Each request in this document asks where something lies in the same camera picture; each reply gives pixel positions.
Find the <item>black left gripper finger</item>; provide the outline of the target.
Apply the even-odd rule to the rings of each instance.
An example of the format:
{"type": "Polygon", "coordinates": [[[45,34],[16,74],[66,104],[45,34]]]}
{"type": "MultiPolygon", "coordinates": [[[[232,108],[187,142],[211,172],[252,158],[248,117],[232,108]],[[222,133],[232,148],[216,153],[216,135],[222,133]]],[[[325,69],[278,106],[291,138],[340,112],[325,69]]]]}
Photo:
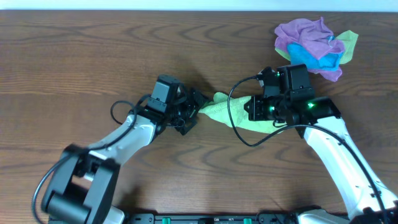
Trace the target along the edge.
{"type": "Polygon", "coordinates": [[[192,88],[191,94],[192,99],[198,108],[204,107],[209,102],[209,98],[202,94],[199,90],[192,88]]]}
{"type": "Polygon", "coordinates": [[[179,121],[178,131],[182,136],[186,135],[197,124],[195,118],[180,118],[179,121]]]}

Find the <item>light green microfiber cloth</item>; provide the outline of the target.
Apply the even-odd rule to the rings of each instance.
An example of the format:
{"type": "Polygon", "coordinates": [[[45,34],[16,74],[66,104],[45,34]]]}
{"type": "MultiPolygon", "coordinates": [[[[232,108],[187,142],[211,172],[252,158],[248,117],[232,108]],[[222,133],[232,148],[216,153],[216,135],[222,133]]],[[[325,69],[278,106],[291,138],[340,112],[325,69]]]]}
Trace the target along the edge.
{"type": "MultiPolygon", "coordinates": [[[[248,113],[244,110],[244,104],[251,99],[244,96],[237,99],[231,98],[229,101],[230,112],[236,128],[243,128],[258,133],[270,134],[276,131],[272,121],[250,121],[248,113]]],[[[202,107],[199,113],[207,115],[209,118],[232,127],[227,109],[228,96],[222,92],[213,95],[213,99],[202,107]]]]}

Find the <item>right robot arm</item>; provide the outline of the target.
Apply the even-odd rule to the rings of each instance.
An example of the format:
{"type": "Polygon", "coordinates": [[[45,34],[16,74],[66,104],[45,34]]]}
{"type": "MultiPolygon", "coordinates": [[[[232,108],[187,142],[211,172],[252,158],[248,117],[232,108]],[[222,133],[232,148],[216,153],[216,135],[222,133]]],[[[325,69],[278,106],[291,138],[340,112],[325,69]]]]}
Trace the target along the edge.
{"type": "Polygon", "coordinates": [[[306,65],[266,67],[254,79],[263,93],[244,105],[250,121],[284,123],[318,154],[345,203],[350,223],[397,223],[397,196],[371,169],[334,102],[317,97],[306,65]]]}

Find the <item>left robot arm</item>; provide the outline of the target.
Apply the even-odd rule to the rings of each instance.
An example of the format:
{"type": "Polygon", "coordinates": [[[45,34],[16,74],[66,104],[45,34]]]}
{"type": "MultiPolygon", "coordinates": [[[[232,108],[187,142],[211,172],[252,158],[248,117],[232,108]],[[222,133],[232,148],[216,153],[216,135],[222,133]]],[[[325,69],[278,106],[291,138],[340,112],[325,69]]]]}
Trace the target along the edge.
{"type": "Polygon", "coordinates": [[[126,120],[102,140],[66,147],[42,178],[49,181],[40,205],[49,223],[125,223],[126,213],[112,204],[121,167],[165,128],[186,134],[207,102],[195,89],[156,90],[128,102],[126,120]]]}

